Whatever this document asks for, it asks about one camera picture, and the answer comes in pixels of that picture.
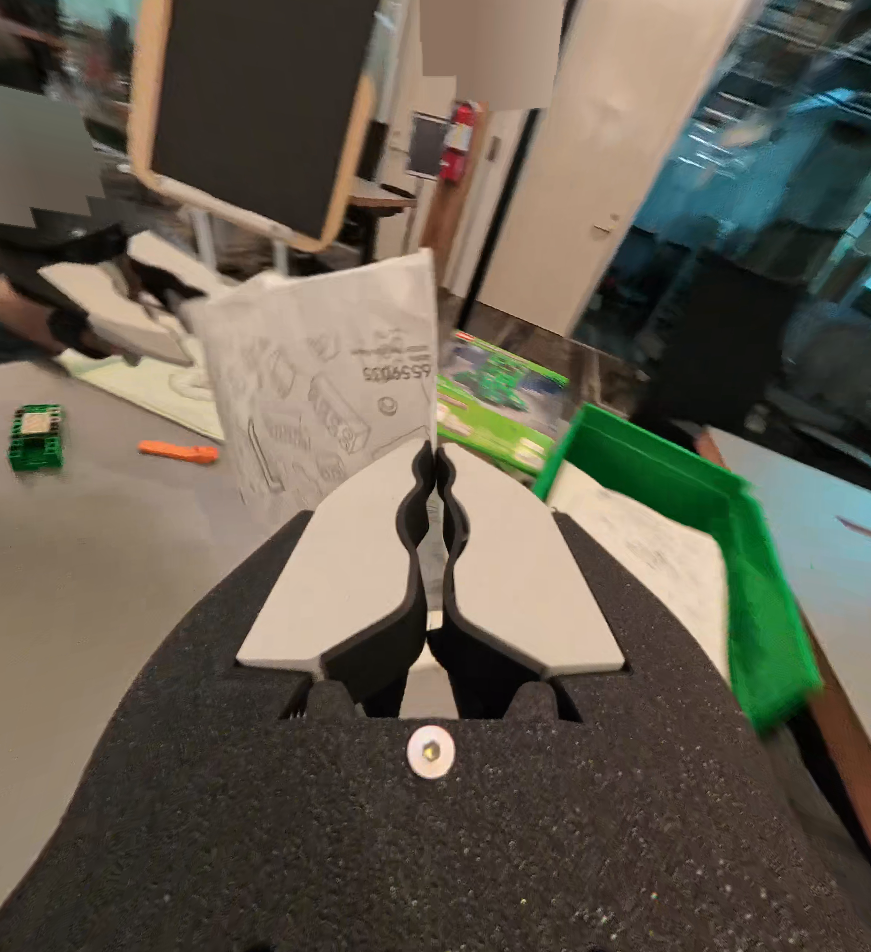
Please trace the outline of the black board with wooden frame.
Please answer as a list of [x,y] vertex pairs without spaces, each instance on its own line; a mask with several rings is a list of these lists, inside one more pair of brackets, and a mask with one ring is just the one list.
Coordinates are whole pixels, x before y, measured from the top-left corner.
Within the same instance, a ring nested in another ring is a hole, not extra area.
[[342,227],[374,111],[373,1],[146,1],[127,121],[135,178],[304,253]]

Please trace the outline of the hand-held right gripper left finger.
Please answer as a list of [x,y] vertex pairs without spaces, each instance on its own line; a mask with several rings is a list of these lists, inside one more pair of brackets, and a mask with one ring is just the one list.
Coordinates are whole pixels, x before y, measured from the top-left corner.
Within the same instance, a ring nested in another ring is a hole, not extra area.
[[405,681],[427,639],[418,547],[433,486],[431,443],[410,439],[335,488],[309,513],[236,663],[339,682],[357,704]]

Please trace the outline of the pale green booklet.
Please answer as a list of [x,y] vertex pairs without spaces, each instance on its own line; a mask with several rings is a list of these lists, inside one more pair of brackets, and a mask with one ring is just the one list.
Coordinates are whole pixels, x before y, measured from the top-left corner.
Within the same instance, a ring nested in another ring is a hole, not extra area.
[[55,361],[73,379],[222,444],[203,351],[195,340],[187,344],[194,345],[189,366],[147,357],[135,365],[120,356],[96,361],[76,351],[65,351]]

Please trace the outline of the white table with wooden edge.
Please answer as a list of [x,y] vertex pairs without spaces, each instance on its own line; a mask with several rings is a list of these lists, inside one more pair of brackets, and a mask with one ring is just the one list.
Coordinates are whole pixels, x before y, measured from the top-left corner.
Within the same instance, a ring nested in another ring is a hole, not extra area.
[[720,430],[693,443],[762,505],[822,672],[810,713],[871,849],[871,492]]

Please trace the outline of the white printed paper bag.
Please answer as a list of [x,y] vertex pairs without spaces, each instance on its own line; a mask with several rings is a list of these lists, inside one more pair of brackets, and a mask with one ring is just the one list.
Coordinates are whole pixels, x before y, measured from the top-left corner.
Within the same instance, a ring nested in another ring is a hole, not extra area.
[[434,440],[437,297],[422,248],[307,278],[266,271],[182,304],[227,464],[265,530],[395,448]]
[[606,488],[568,462],[560,464],[547,502],[655,596],[731,684],[727,566],[712,536]]

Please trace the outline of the grey desk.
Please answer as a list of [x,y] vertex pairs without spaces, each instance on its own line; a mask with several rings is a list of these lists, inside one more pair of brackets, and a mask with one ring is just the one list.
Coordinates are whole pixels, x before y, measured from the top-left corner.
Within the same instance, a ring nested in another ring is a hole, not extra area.
[[[26,404],[61,405],[61,470],[11,470]],[[584,893],[580,729],[458,721],[419,779],[411,722],[238,670],[289,543],[226,577],[256,538],[215,535],[222,478],[134,462],[138,422],[0,367],[0,948],[552,944]]]

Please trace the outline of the person's left hand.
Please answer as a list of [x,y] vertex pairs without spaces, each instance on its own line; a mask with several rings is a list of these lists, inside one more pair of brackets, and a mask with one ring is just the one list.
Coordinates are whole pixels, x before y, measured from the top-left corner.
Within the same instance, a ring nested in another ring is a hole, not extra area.
[[60,311],[23,296],[0,275],[0,325],[52,356],[75,351],[93,360],[117,355],[86,316]]

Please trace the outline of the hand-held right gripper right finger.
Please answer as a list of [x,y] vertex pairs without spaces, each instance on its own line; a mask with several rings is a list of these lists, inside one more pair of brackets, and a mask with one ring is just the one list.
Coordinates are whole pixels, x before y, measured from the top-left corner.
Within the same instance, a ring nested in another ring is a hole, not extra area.
[[507,710],[529,683],[572,710],[567,677],[615,674],[625,657],[552,512],[511,476],[445,444],[436,454],[447,563],[430,637],[458,710]]

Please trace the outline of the white door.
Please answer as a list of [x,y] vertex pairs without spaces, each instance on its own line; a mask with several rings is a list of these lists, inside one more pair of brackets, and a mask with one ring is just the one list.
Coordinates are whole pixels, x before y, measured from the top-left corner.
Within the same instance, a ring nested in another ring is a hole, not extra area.
[[749,7],[578,2],[479,303],[572,334]]

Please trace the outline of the framed wall sign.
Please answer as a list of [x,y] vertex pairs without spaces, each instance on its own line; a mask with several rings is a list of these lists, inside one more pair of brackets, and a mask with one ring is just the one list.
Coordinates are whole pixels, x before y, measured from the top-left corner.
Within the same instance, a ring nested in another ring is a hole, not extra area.
[[449,121],[444,117],[429,113],[411,113],[406,175],[427,181],[439,178],[448,127]]

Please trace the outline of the green printed toy box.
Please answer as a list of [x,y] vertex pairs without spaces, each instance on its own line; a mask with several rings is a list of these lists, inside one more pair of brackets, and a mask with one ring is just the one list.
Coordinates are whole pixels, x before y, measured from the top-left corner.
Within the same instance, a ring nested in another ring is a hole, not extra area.
[[440,356],[437,435],[532,481],[557,444],[569,396],[566,377],[455,330]]

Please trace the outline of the orange brick separator tool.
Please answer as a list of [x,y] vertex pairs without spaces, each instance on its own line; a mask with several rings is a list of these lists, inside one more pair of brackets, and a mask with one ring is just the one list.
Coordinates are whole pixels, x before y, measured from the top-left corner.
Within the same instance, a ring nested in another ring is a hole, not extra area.
[[137,445],[140,455],[187,463],[195,466],[212,466],[219,460],[219,450],[214,446],[179,446],[165,442],[145,440]]

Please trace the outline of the green plastic bin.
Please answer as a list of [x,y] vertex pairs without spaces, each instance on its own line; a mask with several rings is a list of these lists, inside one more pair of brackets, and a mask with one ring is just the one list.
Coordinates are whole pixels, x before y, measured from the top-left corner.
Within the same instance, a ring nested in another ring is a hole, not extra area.
[[575,413],[549,452],[533,488],[542,501],[564,462],[717,542],[727,572],[728,658],[740,708],[760,735],[805,708],[822,689],[822,677],[750,484],[591,403]]

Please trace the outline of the red fire extinguisher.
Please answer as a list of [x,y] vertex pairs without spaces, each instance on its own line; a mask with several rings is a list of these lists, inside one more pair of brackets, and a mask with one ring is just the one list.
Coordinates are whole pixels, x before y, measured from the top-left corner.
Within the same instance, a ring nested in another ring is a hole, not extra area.
[[459,100],[454,103],[453,113],[446,125],[440,159],[440,180],[459,184],[465,172],[465,164],[479,118],[476,101]]

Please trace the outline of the green brick build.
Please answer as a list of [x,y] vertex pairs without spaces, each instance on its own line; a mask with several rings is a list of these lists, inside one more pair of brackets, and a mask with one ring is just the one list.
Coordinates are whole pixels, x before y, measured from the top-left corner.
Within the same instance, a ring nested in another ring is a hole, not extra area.
[[62,469],[63,419],[60,404],[26,404],[14,411],[7,453],[13,472]]

